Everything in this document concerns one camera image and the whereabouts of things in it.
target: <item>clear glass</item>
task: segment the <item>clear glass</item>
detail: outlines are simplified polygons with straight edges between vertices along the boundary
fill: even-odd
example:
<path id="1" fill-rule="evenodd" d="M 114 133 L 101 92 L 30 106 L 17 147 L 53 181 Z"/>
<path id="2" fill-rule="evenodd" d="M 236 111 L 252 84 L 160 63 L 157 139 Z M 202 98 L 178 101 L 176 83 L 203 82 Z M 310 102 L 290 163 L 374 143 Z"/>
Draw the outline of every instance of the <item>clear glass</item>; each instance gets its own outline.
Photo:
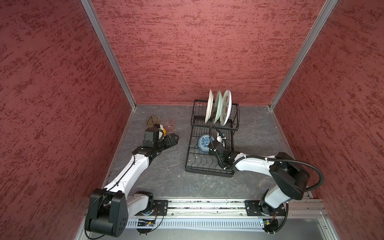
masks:
<path id="1" fill-rule="evenodd" d="M 166 118 L 161 121 L 161 125 L 163 125 L 167 133 L 173 133 L 175 131 L 175 124 L 176 122 L 173 118 Z"/>

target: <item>dish rack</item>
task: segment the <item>dish rack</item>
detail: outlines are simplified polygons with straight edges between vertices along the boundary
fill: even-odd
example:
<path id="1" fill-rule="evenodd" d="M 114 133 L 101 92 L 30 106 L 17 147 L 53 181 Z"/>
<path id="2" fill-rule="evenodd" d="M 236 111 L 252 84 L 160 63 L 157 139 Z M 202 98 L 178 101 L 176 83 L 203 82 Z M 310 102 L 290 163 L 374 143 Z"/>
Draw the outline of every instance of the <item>dish rack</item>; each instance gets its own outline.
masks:
<path id="1" fill-rule="evenodd" d="M 216 126 L 220 129 L 220 132 L 224 134 L 228 146 L 230 146 L 233 151 L 233 135 L 235 134 L 235 131 L 238 130 L 240 121 L 239 105 L 237 103 L 232 103 L 230 116 L 224 126 L 220 124 L 220 121 L 217 121 L 214 124 L 212 114 L 208 122 L 205 123 L 207 105 L 207 100 L 195 100 L 194 102 L 191 117 L 192 130 L 189 138 L 187 158 L 185 160 L 185 171 L 222 177 L 233 177 L 235 171 L 222 169 L 218 165 L 215 156 L 200 151 L 197 146 L 197 141 L 202 135 L 209 134 L 210 126 Z"/>

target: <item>red textured wall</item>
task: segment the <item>red textured wall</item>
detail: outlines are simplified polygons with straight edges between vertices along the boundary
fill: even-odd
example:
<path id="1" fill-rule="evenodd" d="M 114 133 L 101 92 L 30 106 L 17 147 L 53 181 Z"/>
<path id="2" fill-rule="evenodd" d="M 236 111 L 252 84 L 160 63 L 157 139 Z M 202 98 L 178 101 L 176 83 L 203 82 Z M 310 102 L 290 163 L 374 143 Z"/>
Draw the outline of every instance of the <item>red textured wall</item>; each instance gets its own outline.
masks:
<path id="1" fill-rule="evenodd" d="M 269 104 L 324 0 L 92 1 L 137 103 Z"/>
<path id="2" fill-rule="evenodd" d="M 275 108 L 343 240 L 384 239 L 384 2 L 339 0 Z"/>
<path id="3" fill-rule="evenodd" d="M 0 239 L 72 240 L 130 106 L 79 0 L 0 3 Z"/>

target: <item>gray marble floor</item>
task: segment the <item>gray marble floor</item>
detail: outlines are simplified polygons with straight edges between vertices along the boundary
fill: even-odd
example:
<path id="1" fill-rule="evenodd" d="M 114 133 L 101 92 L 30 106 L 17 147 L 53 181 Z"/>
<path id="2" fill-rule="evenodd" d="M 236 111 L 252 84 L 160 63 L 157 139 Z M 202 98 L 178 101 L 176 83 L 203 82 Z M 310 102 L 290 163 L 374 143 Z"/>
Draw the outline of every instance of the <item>gray marble floor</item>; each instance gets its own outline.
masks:
<path id="1" fill-rule="evenodd" d="M 145 118 L 151 114 L 160 119 L 176 120 L 175 134 L 179 143 L 156 157 L 140 175 L 129 195 L 139 190 L 157 197 L 261 198 L 274 186 L 271 177 L 249 171 L 236 171 L 232 178 L 189 173 L 184 170 L 191 133 L 192 106 L 139 105 L 108 181 L 114 179 L 128 163 L 132 151 L 142 144 Z M 285 151 L 267 107 L 240 107 L 240 127 L 234 135 L 234 150 L 247 154 L 270 156 Z"/>

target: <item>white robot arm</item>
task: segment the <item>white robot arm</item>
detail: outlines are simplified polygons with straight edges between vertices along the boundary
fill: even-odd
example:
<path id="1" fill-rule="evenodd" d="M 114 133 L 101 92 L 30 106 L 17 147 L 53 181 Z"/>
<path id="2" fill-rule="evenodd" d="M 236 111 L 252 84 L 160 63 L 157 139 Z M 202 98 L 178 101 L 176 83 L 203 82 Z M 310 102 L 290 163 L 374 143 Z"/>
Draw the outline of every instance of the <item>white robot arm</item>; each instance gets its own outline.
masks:
<path id="1" fill-rule="evenodd" d="M 240 171 L 262 173 L 273 177 L 276 181 L 277 185 L 267 190 L 259 202 L 258 209 L 263 215 L 274 214 L 282 203 L 290 199 L 301 200 L 304 192 L 317 188 L 323 182 L 323 176 L 317 168 L 293 160 L 286 153 L 280 152 L 276 156 L 260 157 L 230 151 L 225 148 L 220 131 L 216 130 L 219 134 L 216 140 L 211 140 L 209 154 L 216 155 L 223 169 L 235 167 Z M 125 229 L 129 218 L 141 211 L 151 211 L 154 208 L 152 193 L 138 192 L 130 198 L 126 198 L 126 194 L 159 152 L 178 143 L 177 135 L 163 135 L 162 126 L 158 124 L 146 129 L 143 146 L 136 148 L 126 167 L 104 189 L 96 189 L 92 193 L 85 230 L 118 237 Z M 316 170 L 320 176 L 319 182 L 306 188 L 309 174 L 299 164 Z"/>

